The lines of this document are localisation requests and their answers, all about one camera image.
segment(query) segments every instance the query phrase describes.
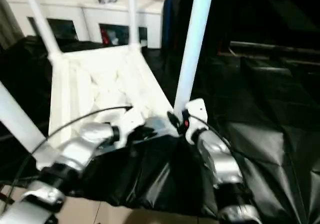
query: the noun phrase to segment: black tarp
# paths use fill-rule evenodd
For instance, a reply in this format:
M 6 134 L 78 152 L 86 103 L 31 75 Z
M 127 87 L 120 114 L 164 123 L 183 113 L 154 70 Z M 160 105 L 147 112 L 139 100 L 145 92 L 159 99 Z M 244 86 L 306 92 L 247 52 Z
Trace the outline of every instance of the black tarp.
M 41 63 L 36 55 L 31 55 L 35 65 Z M 177 83 L 174 70 L 180 65 L 175 60 L 180 59 L 172 57 L 165 68 L 159 63 L 153 66 L 148 52 L 145 55 L 172 102 Z M 26 63 L 20 60 L 6 65 Z M 44 64 L 37 68 L 45 70 Z M 22 82 L 10 78 L 7 83 Z M 235 149 L 263 223 L 320 223 L 318 87 L 318 66 L 237 57 L 200 60 L 192 97 L 204 99 L 209 123 Z M 14 151 L 20 147 L 18 142 L 9 146 L 3 141 L 0 147 L 0 160 L 6 164 L 26 154 L 23 149 Z M 12 179 L 9 173 L 17 170 L 18 163 L 3 165 L 0 179 L 8 183 Z M 24 176 L 36 174 L 32 165 Z M 114 206 L 214 218 L 213 191 L 201 169 L 192 147 L 167 137 L 96 158 L 76 193 Z

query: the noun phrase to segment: silver joint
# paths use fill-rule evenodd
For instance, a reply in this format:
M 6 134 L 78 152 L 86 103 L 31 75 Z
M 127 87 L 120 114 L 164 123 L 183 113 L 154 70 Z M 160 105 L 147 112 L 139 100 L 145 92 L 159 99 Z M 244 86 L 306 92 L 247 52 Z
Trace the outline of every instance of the silver joint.
M 82 173 L 92 160 L 97 148 L 113 137 L 114 132 L 110 124 L 87 123 L 81 127 L 78 137 L 62 145 L 63 150 L 56 161 Z
M 205 166 L 213 175 L 213 184 L 242 183 L 240 168 L 228 146 L 214 132 L 204 131 L 199 135 L 197 147 Z
M 51 206 L 64 203 L 66 200 L 66 196 L 60 190 L 40 181 L 34 181 L 30 184 L 22 198 L 27 196 L 35 196 L 40 201 Z

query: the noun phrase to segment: floor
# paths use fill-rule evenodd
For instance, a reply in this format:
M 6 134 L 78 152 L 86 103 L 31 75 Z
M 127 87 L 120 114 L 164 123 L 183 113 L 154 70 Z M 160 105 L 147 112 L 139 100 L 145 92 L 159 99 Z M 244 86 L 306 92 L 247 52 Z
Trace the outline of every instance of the floor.
M 24 189 L 16 189 L 12 198 L 17 200 Z M 6 194 L 8 187 L 2 190 Z M 216 224 L 214 220 L 182 216 L 147 210 L 115 208 L 108 203 L 94 202 L 82 198 L 68 198 L 57 215 L 59 224 Z

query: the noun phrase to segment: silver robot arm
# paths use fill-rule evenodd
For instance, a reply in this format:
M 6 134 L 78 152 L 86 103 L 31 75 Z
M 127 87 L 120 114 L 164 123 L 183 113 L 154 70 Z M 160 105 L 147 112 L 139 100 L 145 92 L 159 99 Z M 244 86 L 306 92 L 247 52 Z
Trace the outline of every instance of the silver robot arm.
M 103 146 L 114 144 L 114 149 L 123 147 L 128 135 L 143 125 L 144 119 L 131 109 L 116 124 L 83 125 L 78 137 L 63 144 L 54 164 L 43 168 L 39 178 L 0 217 L 0 224 L 57 224 L 55 214 L 62 209 L 67 195 L 76 186 L 97 148 L 102 143 Z
M 262 224 L 255 208 L 252 194 L 246 186 L 237 161 L 228 142 L 208 130 L 207 125 L 191 117 L 207 121 L 205 103 L 202 99 L 186 105 L 188 117 L 186 139 L 196 145 L 209 176 L 218 208 L 220 224 Z

